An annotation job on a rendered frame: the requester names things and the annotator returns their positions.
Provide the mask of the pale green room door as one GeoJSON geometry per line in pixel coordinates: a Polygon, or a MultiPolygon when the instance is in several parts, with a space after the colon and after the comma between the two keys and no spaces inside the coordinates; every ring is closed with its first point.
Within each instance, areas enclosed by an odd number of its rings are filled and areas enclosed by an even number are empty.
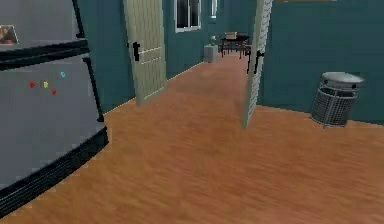
{"type": "Polygon", "coordinates": [[[141,105],[167,87],[162,0],[123,0],[123,5],[136,103],[141,105]],[[140,44],[139,61],[133,59],[134,42],[140,44]]]}
{"type": "Polygon", "coordinates": [[[257,0],[242,116],[242,125],[244,128],[248,127],[257,105],[272,7],[273,0],[257,0]]]}

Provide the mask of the dark table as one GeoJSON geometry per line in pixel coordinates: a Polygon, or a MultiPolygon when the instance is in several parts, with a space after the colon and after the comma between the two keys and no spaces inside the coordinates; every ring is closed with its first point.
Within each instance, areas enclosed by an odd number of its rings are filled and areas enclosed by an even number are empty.
{"type": "Polygon", "coordinates": [[[220,53],[224,56],[235,50],[239,53],[239,58],[242,58],[247,53],[247,45],[250,37],[247,35],[239,35],[235,39],[221,38],[220,53]]]}

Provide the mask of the white framed window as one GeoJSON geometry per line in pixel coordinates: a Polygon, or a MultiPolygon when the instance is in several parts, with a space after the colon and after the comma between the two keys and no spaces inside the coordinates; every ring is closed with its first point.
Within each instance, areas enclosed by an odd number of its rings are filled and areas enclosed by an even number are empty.
{"type": "Polygon", "coordinates": [[[201,28],[201,0],[174,0],[175,32],[189,32],[201,28]]]}

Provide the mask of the grey fridge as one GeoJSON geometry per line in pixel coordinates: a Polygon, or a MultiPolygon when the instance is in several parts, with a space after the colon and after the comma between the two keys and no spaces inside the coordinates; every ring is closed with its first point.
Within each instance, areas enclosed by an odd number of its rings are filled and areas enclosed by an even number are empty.
{"type": "Polygon", "coordinates": [[[1,219],[89,161],[108,136],[72,0],[0,0],[0,25],[13,25],[18,39],[0,45],[1,219]]]}

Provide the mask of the photo fridge magnet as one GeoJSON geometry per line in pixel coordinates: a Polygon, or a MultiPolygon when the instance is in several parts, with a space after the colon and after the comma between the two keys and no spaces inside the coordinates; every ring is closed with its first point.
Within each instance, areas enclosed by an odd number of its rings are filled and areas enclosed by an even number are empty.
{"type": "Polygon", "coordinates": [[[0,45],[14,45],[18,43],[13,25],[0,25],[0,45]]]}

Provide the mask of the grey pedestal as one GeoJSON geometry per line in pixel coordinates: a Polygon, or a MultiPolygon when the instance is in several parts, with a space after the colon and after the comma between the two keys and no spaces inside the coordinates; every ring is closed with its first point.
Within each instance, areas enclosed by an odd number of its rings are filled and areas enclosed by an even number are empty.
{"type": "Polygon", "coordinates": [[[207,63],[214,63],[218,54],[217,45],[206,45],[204,47],[204,61],[207,63]]]}

